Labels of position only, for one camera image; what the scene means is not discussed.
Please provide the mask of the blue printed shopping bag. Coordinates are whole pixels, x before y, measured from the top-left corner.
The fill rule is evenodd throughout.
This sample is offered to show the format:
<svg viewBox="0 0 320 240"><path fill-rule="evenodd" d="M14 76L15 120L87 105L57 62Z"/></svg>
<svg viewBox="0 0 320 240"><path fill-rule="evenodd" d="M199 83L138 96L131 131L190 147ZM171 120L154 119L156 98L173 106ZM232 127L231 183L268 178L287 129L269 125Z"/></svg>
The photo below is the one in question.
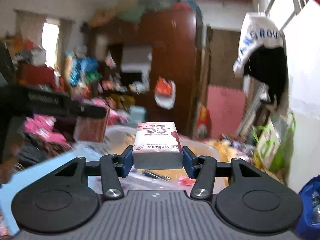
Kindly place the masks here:
<svg viewBox="0 0 320 240"><path fill-rule="evenodd" d="M298 195L303 202L303 213L295 233L302 239L319 239L319 176L308 181Z"/></svg>

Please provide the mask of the green white tote bag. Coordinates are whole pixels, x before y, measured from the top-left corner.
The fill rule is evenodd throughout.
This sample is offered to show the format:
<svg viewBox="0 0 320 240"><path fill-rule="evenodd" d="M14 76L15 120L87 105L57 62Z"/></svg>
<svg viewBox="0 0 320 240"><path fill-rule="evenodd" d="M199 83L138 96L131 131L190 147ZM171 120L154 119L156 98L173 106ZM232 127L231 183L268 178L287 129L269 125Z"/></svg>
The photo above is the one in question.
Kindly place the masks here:
<svg viewBox="0 0 320 240"><path fill-rule="evenodd" d="M272 116L265 126L254 127L255 166L283 179L290 168L295 131L296 119L292 111L287 116Z"/></svg>

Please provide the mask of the brown white welcome box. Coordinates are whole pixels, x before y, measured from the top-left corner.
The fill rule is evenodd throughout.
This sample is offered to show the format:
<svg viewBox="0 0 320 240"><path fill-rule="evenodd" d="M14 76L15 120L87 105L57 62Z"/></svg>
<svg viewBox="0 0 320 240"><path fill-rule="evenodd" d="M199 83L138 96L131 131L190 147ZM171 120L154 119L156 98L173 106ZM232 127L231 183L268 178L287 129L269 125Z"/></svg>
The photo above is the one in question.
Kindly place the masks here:
<svg viewBox="0 0 320 240"><path fill-rule="evenodd" d="M132 157L136 169L181 169L183 153L175 123L172 121L139 123Z"/></svg>

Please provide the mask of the dark red wooden wardrobe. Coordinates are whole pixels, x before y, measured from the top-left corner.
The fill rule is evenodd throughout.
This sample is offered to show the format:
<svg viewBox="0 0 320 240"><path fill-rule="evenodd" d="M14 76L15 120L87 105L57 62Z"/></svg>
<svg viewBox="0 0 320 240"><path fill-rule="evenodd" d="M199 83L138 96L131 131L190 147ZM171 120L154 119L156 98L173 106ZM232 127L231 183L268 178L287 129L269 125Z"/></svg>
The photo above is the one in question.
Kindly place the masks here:
<svg viewBox="0 0 320 240"><path fill-rule="evenodd" d="M114 18L85 34L88 55L99 61L107 77L112 73L105 63L108 50L120 64L125 46L151 46L150 91L135 96L135 103L146 109L149 122L173 121L178 133L191 135L201 69L202 26L200 16L190 8L147 12L137 24ZM163 109L155 102L153 91L159 77L176 85L173 109Z"/></svg>

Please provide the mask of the yellow blanket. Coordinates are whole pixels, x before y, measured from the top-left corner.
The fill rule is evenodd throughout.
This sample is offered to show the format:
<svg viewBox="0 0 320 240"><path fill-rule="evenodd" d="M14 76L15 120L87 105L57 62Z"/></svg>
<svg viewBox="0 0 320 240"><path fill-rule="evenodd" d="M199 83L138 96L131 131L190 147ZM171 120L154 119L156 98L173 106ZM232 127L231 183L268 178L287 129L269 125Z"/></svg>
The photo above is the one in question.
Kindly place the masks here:
<svg viewBox="0 0 320 240"><path fill-rule="evenodd" d="M208 141L208 145L217 150L220 162L230 163L233 158L238 158L238 151L229 147L226 143L218 140Z"/></svg>

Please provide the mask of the orange white hanging bag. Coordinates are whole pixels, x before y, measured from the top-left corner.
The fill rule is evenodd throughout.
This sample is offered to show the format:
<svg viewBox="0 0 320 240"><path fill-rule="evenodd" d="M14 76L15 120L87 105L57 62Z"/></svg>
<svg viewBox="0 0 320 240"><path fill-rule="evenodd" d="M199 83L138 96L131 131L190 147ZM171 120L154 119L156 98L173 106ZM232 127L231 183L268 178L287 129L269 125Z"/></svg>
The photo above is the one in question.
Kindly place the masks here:
<svg viewBox="0 0 320 240"><path fill-rule="evenodd" d="M167 110L173 109L176 99L174 81L159 77L154 89L154 98L159 107Z"/></svg>

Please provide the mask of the white hanging cap bag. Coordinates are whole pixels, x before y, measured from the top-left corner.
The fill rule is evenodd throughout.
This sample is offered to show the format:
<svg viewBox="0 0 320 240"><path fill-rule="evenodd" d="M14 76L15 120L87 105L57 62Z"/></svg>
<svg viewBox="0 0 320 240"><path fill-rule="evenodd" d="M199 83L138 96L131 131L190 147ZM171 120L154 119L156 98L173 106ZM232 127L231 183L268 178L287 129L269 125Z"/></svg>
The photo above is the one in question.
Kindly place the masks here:
<svg viewBox="0 0 320 240"><path fill-rule="evenodd" d="M271 102L280 104L287 77L283 35L266 16L245 15L233 72L236 77L249 75L266 84Z"/></svg>

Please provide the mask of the white window curtain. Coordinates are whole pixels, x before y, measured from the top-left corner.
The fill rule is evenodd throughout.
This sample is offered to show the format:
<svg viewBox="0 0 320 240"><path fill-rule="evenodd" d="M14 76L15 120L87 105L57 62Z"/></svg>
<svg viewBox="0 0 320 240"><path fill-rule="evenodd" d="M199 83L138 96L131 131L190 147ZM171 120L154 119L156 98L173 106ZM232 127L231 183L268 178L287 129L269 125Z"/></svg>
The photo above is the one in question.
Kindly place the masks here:
<svg viewBox="0 0 320 240"><path fill-rule="evenodd" d="M46 51L46 65L61 68L70 40L73 20L50 14L16 10L16 33Z"/></svg>

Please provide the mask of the pink foam floor mat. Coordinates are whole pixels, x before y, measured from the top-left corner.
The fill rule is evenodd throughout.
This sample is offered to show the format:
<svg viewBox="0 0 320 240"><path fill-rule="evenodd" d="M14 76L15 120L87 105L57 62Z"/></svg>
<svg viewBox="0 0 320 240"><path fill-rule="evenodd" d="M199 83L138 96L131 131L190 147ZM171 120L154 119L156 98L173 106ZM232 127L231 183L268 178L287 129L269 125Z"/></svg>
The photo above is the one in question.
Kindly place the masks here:
<svg viewBox="0 0 320 240"><path fill-rule="evenodd" d="M245 111L246 95L242 90L209 86L207 109L210 113L212 138L234 135Z"/></svg>

